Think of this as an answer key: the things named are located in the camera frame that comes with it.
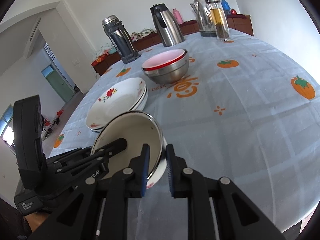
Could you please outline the white enamel bowl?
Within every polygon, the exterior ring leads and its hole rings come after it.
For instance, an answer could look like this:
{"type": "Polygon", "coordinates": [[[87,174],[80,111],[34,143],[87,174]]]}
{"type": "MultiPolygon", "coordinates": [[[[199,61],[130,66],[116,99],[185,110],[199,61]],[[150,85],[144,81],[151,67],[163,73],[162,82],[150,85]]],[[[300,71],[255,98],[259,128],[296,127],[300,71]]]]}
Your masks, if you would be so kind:
{"type": "Polygon", "coordinates": [[[153,116],[142,111],[122,113],[113,118],[99,133],[91,154],[96,154],[100,148],[119,138],[126,140],[127,147],[109,159],[109,173],[105,178],[110,178],[117,171],[128,167],[130,160],[140,155],[143,144],[148,144],[150,160],[146,188],[153,187],[161,179],[167,167],[165,159],[167,142],[158,122],[153,116]]]}

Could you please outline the stainless steel bowl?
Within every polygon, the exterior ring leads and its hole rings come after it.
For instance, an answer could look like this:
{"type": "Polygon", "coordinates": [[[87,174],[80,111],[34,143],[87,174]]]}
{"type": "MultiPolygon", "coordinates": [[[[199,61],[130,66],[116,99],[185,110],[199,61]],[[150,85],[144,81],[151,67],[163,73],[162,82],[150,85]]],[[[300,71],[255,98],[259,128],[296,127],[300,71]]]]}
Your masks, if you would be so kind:
{"type": "Polygon", "coordinates": [[[153,82],[159,84],[175,83],[185,76],[189,69],[189,54],[188,51],[184,57],[175,63],[172,63],[166,67],[152,71],[142,71],[153,82]]]}

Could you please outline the red plastic bowl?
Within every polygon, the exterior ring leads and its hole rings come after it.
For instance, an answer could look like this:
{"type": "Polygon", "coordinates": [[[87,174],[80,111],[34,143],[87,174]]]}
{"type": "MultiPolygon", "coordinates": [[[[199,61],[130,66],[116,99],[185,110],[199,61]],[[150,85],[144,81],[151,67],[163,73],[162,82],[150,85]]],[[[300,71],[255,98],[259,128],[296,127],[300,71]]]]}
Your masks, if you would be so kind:
{"type": "Polygon", "coordinates": [[[142,64],[144,71],[158,70],[182,59],[187,53],[185,49],[173,49],[152,56],[142,64]]]}

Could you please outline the black stroller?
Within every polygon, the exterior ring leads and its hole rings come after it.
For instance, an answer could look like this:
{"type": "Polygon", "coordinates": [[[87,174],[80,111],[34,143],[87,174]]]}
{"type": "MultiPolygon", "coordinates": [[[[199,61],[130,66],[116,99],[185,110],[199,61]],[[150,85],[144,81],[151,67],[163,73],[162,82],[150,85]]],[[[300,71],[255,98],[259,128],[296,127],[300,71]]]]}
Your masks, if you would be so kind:
{"type": "Polygon", "coordinates": [[[56,125],[57,118],[55,118],[53,121],[49,121],[47,118],[42,117],[42,130],[45,132],[45,137],[50,135],[53,132],[53,127],[56,125]]]}

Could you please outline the green door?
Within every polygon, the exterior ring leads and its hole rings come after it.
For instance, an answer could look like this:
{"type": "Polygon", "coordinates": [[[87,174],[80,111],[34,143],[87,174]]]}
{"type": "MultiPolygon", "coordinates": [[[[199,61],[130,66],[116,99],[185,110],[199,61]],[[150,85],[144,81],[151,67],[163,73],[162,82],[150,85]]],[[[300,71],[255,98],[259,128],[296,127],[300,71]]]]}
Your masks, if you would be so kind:
{"type": "Polygon", "coordinates": [[[67,85],[67,82],[52,65],[46,67],[42,71],[42,75],[65,103],[71,100],[74,91],[67,85]]]}

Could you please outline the persimmon print tablecloth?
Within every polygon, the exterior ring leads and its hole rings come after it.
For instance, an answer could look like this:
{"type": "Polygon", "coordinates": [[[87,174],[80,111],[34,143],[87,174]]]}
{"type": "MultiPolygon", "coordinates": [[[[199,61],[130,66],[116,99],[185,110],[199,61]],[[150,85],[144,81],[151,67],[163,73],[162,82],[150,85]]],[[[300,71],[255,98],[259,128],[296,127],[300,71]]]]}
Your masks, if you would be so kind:
{"type": "Polygon", "coordinates": [[[146,79],[144,110],[189,167],[229,177],[285,231],[319,202],[319,84],[273,46],[231,37],[186,36],[185,78],[146,79]]]}

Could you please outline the large black thermos flask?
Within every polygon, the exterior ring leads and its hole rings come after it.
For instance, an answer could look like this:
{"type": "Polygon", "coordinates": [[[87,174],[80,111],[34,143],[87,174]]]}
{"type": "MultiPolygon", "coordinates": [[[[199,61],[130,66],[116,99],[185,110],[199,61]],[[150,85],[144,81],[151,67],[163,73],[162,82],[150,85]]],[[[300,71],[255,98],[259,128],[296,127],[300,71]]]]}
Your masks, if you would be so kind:
{"type": "Polygon", "coordinates": [[[133,46],[129,33],[116,15],[105,18],[101,23],[105,34],[116,48],[124,64],[135,61],[140,57],[140,53],[133,46]]]}

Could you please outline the stainless electric kettle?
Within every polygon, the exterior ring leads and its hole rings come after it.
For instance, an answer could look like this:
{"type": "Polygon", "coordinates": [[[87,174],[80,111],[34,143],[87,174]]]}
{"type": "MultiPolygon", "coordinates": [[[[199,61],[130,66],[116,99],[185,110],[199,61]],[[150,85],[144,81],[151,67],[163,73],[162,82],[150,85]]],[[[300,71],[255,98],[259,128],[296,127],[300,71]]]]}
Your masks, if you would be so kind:
{"type": "Polygon", "coordinates": [[[209,16],[206,0],[193,0],[190,3],[194,11],[199,31],[202,37],[217,37],[214,24],[209,16]]]}

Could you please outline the pink thermos bottle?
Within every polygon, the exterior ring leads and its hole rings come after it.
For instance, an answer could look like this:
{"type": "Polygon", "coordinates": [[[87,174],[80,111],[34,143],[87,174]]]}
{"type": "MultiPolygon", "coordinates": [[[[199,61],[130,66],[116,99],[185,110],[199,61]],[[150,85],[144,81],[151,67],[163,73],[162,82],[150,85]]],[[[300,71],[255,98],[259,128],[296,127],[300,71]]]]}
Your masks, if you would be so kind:
{"type": "Polygon", "coordinates": [[[176,21],[177,21],[177,23],[178,23],[179,25],[181,25],[181,24],[184,23],[184,21],[183,21],[183,19],[182,19],[182,16],[180,15],[180,12],[179,12],[177,9],[174,8],[174,9],[172,10],[172,13],[173,13],[173,15],[175,16],[176,21]]]}

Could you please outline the dark wooden sideboard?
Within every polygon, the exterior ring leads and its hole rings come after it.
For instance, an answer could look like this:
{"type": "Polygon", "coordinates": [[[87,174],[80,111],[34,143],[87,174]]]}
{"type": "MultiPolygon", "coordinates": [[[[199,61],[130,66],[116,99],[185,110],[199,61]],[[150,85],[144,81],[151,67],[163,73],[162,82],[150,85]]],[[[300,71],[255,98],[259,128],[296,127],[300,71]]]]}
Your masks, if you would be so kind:
{"type": "MultiPolygon", "coordinates": [[[[249,15],[236,14],[227,17],[229,28],[241,31],[248,35],[254,36],[251,17],[249,15]]],[[[183,35],[189,35],[199,32],[199,26],[196,20],[190,20],[180,25],[183,35]]],[[[161,39],[157,33],[151,33],[138,41],[133,42],[133,46],[138,51],[143,51],[151,46],[161,43],[161,39]]],[[[109,51],[103,52],[92,63],[91,66],[100,76],[108,72],[108,69],[116,62],[120,61],[118,52],[111,54],[109,51]]]]}

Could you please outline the glass tea bottle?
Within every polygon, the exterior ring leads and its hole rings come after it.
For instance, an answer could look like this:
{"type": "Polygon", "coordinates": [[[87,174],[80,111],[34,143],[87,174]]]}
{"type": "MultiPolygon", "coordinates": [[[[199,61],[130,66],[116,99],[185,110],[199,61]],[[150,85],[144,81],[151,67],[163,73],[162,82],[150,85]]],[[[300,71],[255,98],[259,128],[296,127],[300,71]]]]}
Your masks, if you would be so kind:
{"type": "Polygon", "coordinates": [[[220,0],[205,0],[207,8],[209,9],[209,16],[212,20],[217,39],[222,42],[230,41],[229,27],[227,18],[225,16],[220,0]]]}

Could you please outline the blue thermos jug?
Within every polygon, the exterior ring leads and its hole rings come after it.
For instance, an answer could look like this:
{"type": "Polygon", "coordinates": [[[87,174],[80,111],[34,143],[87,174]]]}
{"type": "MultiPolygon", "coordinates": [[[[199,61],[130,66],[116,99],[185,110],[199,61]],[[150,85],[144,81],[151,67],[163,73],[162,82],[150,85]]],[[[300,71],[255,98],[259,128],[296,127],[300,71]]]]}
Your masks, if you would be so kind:
{"type": "Polygon", "coordinates": [[[226,0],[221,0],[221,5],[225,12],[225,16],[228,17],[229,15],[231,15],[231,7],[229,6],[228,2],[226,0]]]}

